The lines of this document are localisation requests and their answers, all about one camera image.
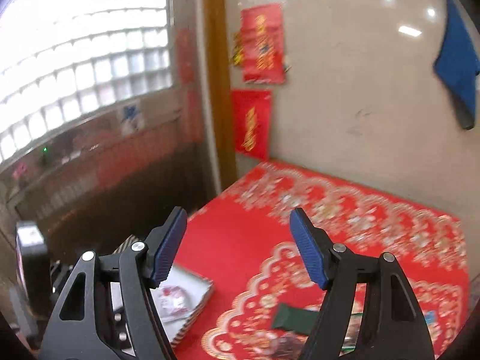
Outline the blue black hanging cloth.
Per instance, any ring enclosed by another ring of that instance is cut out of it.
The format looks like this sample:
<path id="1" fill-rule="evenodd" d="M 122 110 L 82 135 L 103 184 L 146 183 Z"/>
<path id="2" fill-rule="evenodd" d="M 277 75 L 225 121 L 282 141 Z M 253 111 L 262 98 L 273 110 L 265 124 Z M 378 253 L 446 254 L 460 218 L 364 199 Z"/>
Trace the blue black hanging cloth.
<path id="1" fill-rule="evenodd" d="M 476 125 L 476 80 L 479 57 L 454 0 L 446 0 L 446 25 L 433 71 L 449 93 L 457 123 L 463 130 Z"/>

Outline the upper red wall poster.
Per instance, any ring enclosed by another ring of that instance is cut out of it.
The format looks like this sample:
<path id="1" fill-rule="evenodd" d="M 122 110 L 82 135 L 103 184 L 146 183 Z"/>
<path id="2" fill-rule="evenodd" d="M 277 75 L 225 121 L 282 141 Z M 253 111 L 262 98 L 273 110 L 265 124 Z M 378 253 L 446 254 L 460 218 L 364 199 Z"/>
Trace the upper red wall poster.
<path id="1" fill-rule="evenodd" d="M 284 63 L 283 10 L 280 3 L 243 9 L 240 13 L 240 66 L 243 81 L 282 85 Z"/>

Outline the brown nut bar packet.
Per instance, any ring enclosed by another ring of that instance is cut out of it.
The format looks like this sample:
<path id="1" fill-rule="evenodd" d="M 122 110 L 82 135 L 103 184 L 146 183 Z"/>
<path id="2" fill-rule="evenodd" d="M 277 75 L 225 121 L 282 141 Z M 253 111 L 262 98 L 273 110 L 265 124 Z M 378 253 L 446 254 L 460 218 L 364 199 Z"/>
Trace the brown nut bar packet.
<path id="1" fill-rule="evenodd" d="M 341 354 L 352 352 L 356 348 L 356 342 L 360 333 L 363 314 L 353 313 L 347 326 L 346 335 L 341 348 Z"/>

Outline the blue paper cutout sticker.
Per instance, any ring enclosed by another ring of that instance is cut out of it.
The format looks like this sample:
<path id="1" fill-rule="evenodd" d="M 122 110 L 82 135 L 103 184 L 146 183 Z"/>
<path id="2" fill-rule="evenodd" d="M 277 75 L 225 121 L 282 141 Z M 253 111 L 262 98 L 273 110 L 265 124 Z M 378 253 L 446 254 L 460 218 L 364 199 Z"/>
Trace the blue paper cutout sticker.
<path id="1" fill-rule="evenodd" d="M 138 133 L 145 127 L 145 119 L 138 103 L 124 105 L 120 111 L 120 130 L 123 136 Z"/>

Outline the striped white gift box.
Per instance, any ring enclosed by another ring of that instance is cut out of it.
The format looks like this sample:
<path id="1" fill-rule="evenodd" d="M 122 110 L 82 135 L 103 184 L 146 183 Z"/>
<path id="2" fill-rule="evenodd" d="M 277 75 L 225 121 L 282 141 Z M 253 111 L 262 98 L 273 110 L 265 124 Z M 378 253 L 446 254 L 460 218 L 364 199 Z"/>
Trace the striped white gift box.
<path id="1" fill-rule="evenodd" d="M 134 356 L 134 348 L 125 321 L 120 284 L 112 282 L 110 289 L 120 348 Z M 158 288 L 151 290 L 157 314 L 171 347 L 176 347 L 181 342 L 203 311 L 213 290 L 214 284 L 211 280 L 177 264 L 172 266 L 168 278 Z"/>

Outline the bag of red dates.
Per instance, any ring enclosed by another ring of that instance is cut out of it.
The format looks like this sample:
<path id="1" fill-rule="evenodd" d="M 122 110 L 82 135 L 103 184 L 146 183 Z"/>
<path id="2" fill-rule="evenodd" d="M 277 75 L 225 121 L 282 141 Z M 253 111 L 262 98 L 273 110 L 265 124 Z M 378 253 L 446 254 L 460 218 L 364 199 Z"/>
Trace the bag of red dates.
<path id="1" fill-rule="evenodd" d="M 297 360 L 304 348 L 306 339 L 292 331 L 281 336 L 269 338 L 264 348 L 259 349 L 259 354 L 268 359 Z"/>

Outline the red wall poster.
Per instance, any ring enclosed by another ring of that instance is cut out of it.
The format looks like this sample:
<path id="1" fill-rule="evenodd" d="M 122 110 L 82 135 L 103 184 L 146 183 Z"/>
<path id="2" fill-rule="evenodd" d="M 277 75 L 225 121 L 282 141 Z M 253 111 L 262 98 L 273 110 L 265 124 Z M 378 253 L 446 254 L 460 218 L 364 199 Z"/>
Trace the red wall poster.
<path id="1" fill-rule="evenodd" d="M 265 89 L 233 89 L 231 99 L 235 151 L 261 161 L 267 160 L 272 92 Z"/>
<path id="2" fill-rule="evenodd" d="M 243 81 L 282 85 L 284 63 L 283 10 L 280 3 L 243 9 L 240 13 L 240 66 Z"/>

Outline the dark green snack packet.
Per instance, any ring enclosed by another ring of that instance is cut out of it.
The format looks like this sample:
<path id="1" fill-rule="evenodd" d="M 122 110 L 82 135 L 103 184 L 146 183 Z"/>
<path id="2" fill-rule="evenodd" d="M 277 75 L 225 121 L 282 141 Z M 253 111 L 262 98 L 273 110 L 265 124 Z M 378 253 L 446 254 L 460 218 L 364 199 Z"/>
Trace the dark green snack packet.
<path id="1" fill-rule="evenodd" d="M 315 327 L 318 314 L 319 313 L 314 310 L 305 310 L 281 303 L 277 307 L 271 328 L 273 330 L 282 330 L 284 332 L 294 332 L 309 336 Z"/>

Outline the red floral tablecloth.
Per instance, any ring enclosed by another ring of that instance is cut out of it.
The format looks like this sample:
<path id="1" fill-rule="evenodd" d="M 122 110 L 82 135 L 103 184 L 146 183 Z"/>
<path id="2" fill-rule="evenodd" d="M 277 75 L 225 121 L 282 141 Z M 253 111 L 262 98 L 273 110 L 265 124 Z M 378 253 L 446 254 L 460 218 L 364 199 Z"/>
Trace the red floral tablecloth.
<path id="1" fill-rule="evenodd" d="M 265 359 L 281 304 L 316 310 L 289 230 L 301 206 L 330 239 L 358 254 L 396 256 L 421 305 L 436 354 L 461 330 L 470 291 L 460 221 L 346 180 L 267 162 L 196 211 L 176 256 L 215 291 L 176 347 L 179 359 Z"/>

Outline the lower red wall poster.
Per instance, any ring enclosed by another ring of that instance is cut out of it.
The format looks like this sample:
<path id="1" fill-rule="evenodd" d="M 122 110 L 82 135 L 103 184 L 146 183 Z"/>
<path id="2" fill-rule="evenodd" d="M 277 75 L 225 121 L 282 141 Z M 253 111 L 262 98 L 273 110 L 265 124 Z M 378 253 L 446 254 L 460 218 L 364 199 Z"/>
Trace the lower red wall poster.
<path id="1" fill-rule="evenodd" d="M 233 89 L 231 99 L 235 151 L 261 161 L 267 160 L 272 92 L 265 89 Z"/>

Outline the white pink snack packet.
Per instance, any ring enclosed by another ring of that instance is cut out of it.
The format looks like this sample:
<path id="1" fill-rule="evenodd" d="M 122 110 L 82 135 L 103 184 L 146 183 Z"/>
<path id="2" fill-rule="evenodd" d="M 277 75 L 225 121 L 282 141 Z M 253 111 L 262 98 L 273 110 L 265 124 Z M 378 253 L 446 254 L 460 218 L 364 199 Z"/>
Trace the white pink snack packet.
<path id="1" fill-rule="evenodd" d="M 155 307 L 163 322 L 186 319 L 193 306 L 188 292 L 180 286 L 160 286 L 153 295 Z"/>

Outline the glass block window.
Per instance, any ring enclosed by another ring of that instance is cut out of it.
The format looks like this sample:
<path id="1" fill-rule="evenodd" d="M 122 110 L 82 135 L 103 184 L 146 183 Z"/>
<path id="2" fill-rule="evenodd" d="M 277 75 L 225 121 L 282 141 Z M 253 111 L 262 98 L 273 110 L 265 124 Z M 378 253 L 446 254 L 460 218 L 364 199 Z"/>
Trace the glass block window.
<path id="1" fill-rule="evenodd" d="M 171 0 L 1 0 L 1 160 L 172 87 Z"/>

